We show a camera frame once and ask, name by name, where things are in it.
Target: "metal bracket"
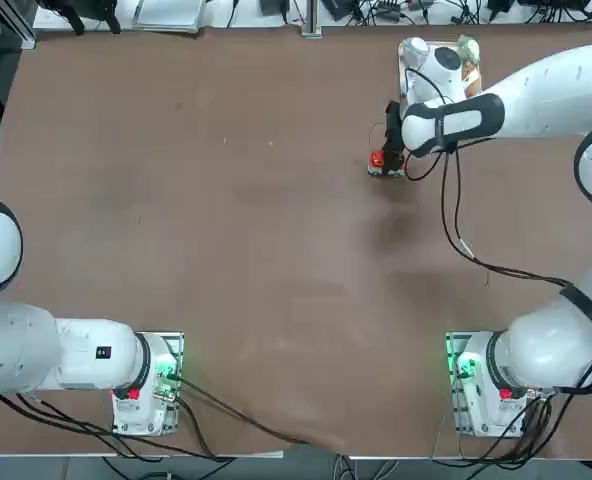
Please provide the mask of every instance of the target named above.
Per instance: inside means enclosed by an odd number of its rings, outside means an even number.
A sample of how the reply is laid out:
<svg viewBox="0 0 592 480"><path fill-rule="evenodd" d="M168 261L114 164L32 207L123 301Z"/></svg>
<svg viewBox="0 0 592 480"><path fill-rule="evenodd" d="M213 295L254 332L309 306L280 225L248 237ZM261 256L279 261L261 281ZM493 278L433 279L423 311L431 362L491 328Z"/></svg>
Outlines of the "metal bracket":
<svg viewBox="0 0 592 480"><path fill-rule="evenodd" d="M185 334L183 332L139 332L151 348L149 375L135 398L112 395L113 429L125 435L169 435L178 428L176 397L180 382L168 374L182 376Z"/></svg>
<svg viewBox="0 0 592 480"><path fill-rule="evenodd" d="M447 351L447 366L449 368L449 384L452 389L452 410L454 412L454 425L459 435L473 435L473 429L469 420L467 399L463 393L460 380L456 376L456 360L463 353L467 342L475 332L447 332L445 338L445 350Z"/></svg>

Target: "tabletop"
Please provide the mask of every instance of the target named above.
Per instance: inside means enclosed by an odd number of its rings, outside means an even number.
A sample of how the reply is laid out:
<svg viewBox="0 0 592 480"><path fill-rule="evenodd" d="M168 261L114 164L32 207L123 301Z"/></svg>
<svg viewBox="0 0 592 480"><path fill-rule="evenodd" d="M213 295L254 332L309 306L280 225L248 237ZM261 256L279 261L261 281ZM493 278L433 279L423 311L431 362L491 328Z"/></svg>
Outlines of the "tabletop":
<svg viewBox="0 0 592 480"><path fill-rule="evenodd" d="M411 184L366 173L368 132L397 93L398 44L459 33L481 44L484 85L592 43L586 25L43 39L22 55L1 129L0 199L26 242L4 295L59 317L182 330L189 378L291 436L354 455L430 455L449 394L445 332L504 328L555 294L450 250L440 174ZM592 206L573 178L579 143L462 152L461 231L479 257L582 275ZM111 418L107 392L46 398ZM285 447L193 401L215 451ZM574 402L547 456L592 458L589 412L592 396ZM447 417L438 454L454 456ZM165 441L198 450L188 422ZM106 451L0 404L0 453Z"/></svg>

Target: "white shelf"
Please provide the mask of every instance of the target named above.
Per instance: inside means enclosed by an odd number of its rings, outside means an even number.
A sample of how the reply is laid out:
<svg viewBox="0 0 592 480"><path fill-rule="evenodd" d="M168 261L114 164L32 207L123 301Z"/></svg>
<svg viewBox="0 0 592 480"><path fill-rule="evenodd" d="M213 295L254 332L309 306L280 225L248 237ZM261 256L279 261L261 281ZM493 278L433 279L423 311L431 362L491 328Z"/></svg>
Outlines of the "white shelf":
<svg viewBox="0 0 592 480"><path fill-rule="evenodd" d="M155 4L156 2L156 0L145 1L150 4ZM187 1L192 0L179 0L178 10L176 11L169 10L169 2L165 2L166 15L169 15L170 17L170 25L175 23L175 18L178 15L183 14L183 8L186 8ZM298 5L304 16L307 11L307 0L291 0L290 9L287 13L287 21L290 24L300 25L301 19L298 15L295 3ZM136 11L137 6L138 0L118 0L115 15L123 30L138 30L132 25L134 12ZM204 6L203 14L200 19L200 26L225 28L231 12L232 0L212 0ZM90 20L87 18L83 18L82 20L86 31L109 30L105 22L99 24L98 20ZM232 21L232 28L270 28L282 27L283 25L285 25L285 22L281 15L273 15L269 17L262 16L258 0L241 0L238 7L236 7L236 13L234 14L234 19ZM65 19L50 10L45 10L44 8L39 7L36 12L36 17L34 18L34 29L54 31L71 30L71 27Z"/></svg>
<svg viewBox="0 0 592 480"><path fill-rule="evenodd" d="M361 9L363 11L364 14L367 14L367 12L369 11L370 8L370 4L373 4L372 2L374 2L375 0L368 0L364 2L363 8ZM476 0L466 0L467 1L467 6L469 7L470 11L472 13L476 13ZM485 6L487 5L487 0L481 0L482 1L482 7L480 9L480 23L481 24L486 24L489 22L489 17L491 15L491 10L488 10ZM589 4L587 5L586 8L587 11L592 11L592 0L590 0ZM535 7L526 7L526 6L522 6L519 5L518 2L514 2L514 5L512 5L512 8L509 10L509 12L507 13L503 13L500 12L498 13L498 15L496 15L496 18L494 18L493 24L520 24L520 23L525 23L536 11ZM414 10L414 11L410 11L408 9L403 9L402 12L409 16L409 18L411 18L414 23L416 23L416 25L425 25L425 19L423 18L423 14L422 11L420 10ZM450 4L449 2L446 2L444 0L436 0L429 8L428 8L428 13L429 13L429 23L431 25L451 25L452 24L452 17L460 17L461 14L461 9L460 7L457 7L455 5ZM580 12L571 12L572 15L574 15L574 17L576 17L577 19L582 19L583 14ZM540 15L536 15L534 17L534 19L532 20L532 23L538 23L538 21L540 20L541 16ZM347 16L345 18L342 18L340 20L334 20L332 18L332 16L330 15L330 13L327 11L327 9L325 8L325 5L318 0L318 24L321 27L344 27L347 25L347 23L349 22L350 17ZM554 20L555 22L558 21L558 14L556 15L556 18ZM565 23L569 23L569 22L573 22L573 20L565 13L563 12L562 14L562 18L561 18L561 22L565 22ZM376 26L404 26L404 25L410 25L410 21L407 20L406 18L401 18L399 23L394 23L394 22L390 22L387 20L382 20L379 18L376 18Z"/></svg>

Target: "table surface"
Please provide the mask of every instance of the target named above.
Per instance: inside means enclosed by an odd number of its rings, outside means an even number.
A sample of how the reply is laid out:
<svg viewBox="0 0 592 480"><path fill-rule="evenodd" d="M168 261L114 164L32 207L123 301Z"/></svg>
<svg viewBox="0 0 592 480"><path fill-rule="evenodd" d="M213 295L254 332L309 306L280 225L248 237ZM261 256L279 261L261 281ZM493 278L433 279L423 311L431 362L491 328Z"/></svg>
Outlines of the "table surface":
<svg viewBox="0 0 592 480"><path fill-rule="evenodd" d="M0 199L26 242L5 295L55 316L183 330L191 379L293 436L429 455L449 392L445 332L503 328L555 290L487 275L449 249L440 174L366 174L368 131L398 88L401 32L46 38L22 56L1 131ZM583 25L405 30L462 32L481 43L486 85L592 43ZM479 257L579 278L592 262L579 142L463 151L461 230ZM107 392L47 398L110 420ZM195 403L218 452L285 447ZM457 455L447 416L438 453ZM182 427L167 441L197 450ZM0 453L72 452L106 450L0 404ZM572 404L547 455L592 458L592 396Z"/></svg>

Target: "red object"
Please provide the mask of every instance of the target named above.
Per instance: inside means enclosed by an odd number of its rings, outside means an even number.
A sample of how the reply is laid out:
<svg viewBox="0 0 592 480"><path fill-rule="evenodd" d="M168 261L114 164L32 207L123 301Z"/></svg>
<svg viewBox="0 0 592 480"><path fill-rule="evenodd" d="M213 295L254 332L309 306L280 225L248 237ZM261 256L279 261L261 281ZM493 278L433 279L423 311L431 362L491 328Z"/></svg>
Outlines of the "red object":
<svg viewBox="0 0 592 480"><path fill-rule="evenodd" d="M512 391L509 388L501 388L498 390L501 400L509 400L512 398Z"/></svg>
<svg viewBox="0 0 592 480"><path fill-rule="evenodd" d="M377 150L369 155L369 164L374 168L383 168L385 165L385 153Z"/></svg>

